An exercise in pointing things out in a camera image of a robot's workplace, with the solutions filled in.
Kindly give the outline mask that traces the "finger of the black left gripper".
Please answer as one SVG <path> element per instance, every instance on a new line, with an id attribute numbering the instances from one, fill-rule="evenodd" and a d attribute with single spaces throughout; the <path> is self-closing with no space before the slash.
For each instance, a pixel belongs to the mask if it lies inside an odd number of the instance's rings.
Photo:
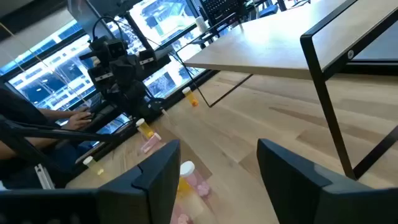
<path id="1" fill-rule="evenodd" d="M 158 63 L 155 51 L 153 49 L 146 49 L 139 52 L 139 64 L 145 71 L 158 70 Z"/>
<path id="2" fill-rule="evenodd" d="M 114 85 L 114 75 L 108 67 L 99 64 L 88 69 L 88 74 L 98 91 L 106 91 Z"/>

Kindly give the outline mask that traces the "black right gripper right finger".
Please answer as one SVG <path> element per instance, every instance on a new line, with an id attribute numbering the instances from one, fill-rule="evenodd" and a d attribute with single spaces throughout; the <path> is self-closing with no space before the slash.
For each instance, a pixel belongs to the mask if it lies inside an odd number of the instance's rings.
<path id="1" fill-rule="evenodd" d="M 268 139 L 257 161 L 280 224 L 398 224 L 398 188 L 373 189 Z"/>

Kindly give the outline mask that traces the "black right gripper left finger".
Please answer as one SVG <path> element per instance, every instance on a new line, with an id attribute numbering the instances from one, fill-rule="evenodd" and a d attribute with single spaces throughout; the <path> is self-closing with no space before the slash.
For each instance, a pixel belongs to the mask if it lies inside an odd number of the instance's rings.
<path id="1" fill-rule="evenodd" d="M 180 175 L 172 140 L 95 189 L 5 190 L 0 224 L 169 224 Z"/>

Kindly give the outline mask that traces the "pink pill bottle white cap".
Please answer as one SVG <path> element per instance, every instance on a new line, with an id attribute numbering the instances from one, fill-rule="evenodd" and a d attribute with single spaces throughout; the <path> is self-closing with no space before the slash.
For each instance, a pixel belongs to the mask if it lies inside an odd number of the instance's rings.
<path id="1" fill-rule="evenodd" d="M 182 210 L 179 204 L 175 204 L 170 224 L 193 224 L 192 219 Z"/>
<path id="2" fill-rule="evenodd" d="M 141 147 L 141 152 L 146 154 L 161 140 L 162 140 L 162 138 L 160 137 L 160 135 L 157 133 L 154 133 L 154 135 Z"/>
<path id="3" fill-rule="evenodd" d="M 210 192 L 210 186 L 201 174 L 196 170 L 192 161 L 186 161 L 180 166 L 180 177 L 182 177 L 201 197 L 207 197 Z"/>

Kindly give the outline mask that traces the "orange pill bottle white cap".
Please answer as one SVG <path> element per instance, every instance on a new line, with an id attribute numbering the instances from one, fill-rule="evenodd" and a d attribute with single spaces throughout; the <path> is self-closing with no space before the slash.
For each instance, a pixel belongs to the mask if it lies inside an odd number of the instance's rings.
<path id="1" fill-rule="evenodd" d="M 155 134 L 152 128 L 146 123 L 144 118 L 138 119 L 136 121 L 136 127 L 146 139 L 150 139 Z"/>
<path id="2" fill-rule="evenodd" d="M 198 106 L 198 100 L 196 99 L 195 95 L 193 94 L 191 88 L 188 86 L 182 90 L 182 93 L 185 97 L 189 100 L 190 104 L 195 107 Z"/>

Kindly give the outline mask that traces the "yellow pill bottle white cap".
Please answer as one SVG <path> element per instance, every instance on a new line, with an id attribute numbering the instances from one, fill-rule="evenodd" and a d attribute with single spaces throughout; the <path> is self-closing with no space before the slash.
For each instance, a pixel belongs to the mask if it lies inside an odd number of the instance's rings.
<path id="1" fill-rule="evenodd" d="M 96 175 L 102 175 L 104 173 L 104 169 L 94 160 L 93 156 L 85 158 L 83 164 Z"/>

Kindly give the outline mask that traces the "person's hand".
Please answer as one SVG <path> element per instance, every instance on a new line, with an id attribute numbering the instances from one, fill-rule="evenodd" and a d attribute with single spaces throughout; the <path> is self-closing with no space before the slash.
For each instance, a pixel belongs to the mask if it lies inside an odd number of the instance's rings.
<path id="1" fill-rule="evenodd" d="M 80 112 L 71 116 L 64 126 L 63 129 L 67 130 L 78 130 L 83 128 L 91 122 L 92 115 L 90 112 Z"/>

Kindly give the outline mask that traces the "person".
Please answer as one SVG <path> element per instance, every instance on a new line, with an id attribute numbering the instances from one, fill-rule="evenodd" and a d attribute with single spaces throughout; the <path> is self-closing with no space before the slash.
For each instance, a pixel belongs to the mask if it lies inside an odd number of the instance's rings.
<path id="1" fill-rule="evenodd" d="M 26 99 L 0 88 L 0 115 L 15 122 L 62 128 L 69 118 L 88 108 L 76 111 L 59 111 L 36 108 Z M 87 150 L 84 146 L 58 144 L 59 140 L 27 138 L 37 149 L 48 155 L 63 169 L 75 165 L 75 161 Z M 0 141 L 0 187 L 4 189 L 40 189 L 42 186 L 35 169 L 27 165 L 9 146 Z"/>

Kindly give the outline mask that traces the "silver extrusion bar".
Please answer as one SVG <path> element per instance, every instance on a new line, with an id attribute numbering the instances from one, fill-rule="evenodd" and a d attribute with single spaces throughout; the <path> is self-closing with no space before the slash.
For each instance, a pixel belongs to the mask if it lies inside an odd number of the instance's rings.
<path id="1" fill-rule="evenodd" d="M 42 164 L 37 164 L 34 169 L 43 189 L 55 189 L 47 169 Z"/>

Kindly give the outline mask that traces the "large window with black frame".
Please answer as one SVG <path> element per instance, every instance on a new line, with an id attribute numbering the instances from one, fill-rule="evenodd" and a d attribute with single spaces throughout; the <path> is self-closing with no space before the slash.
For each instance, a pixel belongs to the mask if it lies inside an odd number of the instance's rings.
<path id="1" fill-rule="evenodd" d="M 188 81 L 187 70 L 176 61 L 187 60 L 201 48 L 191 41 L 200 35 L 193 25 L 197 10 L 193 0 L 142 0 L 129 10 L 134 22 L 153 48 L 171 45 L 170 63 L 144 80 L 156 97 L 166 97 Z M 90 52 L 89 36 L 72 20 L 52 35 L 14 56 L 0 47 L 0 80 L 37 108 L 73 110 L 92 105 L 98 94 L 88 76 L 95 60 L 80 60 Z"/>

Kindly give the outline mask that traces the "black aluminium rig frame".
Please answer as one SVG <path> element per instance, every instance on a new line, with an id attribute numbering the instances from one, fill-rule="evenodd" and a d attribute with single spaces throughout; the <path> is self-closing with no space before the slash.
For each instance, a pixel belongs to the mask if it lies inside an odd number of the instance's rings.
<path id="1" fill-rule="evenodd" d="M 138 133 L 136 125 L 132 121 L 124 123 L 119 129 L 111 134 L 86 133 L 83 131 L 53 128 L 50 126 L 19 125 L 9 119 L 0 118 L 0 140 L 21 159 L 25 160 L 28 166 L 42 164 L 50 171 L 50 176 L 58 188 L 64 188 L 66 184 L 86 170 L 82 162 L 69 169 L 63 169 L 54 160 L 38 150 L 26 138 L 47 138 L 69 142 L 99 141 L 103 142 L 98 150 L 91 155 L 95 159 L 102 159 L 109 152 L 115 150 L 124 141 Z"/>

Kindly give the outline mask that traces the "wooden shelf with black frame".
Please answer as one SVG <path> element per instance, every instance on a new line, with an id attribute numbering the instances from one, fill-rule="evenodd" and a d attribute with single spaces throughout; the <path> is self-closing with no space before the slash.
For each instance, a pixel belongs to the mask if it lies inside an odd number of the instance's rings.
<path id="1" fill-rule="evenodd" d="M 326 81 L 398 22 L 398 0 L 320 0 L 245 22 L 185 62 L 193 68 L 311 79 L 345 175 L 359 179 L 398 141 L 395 127 L 352 166 Z"/>

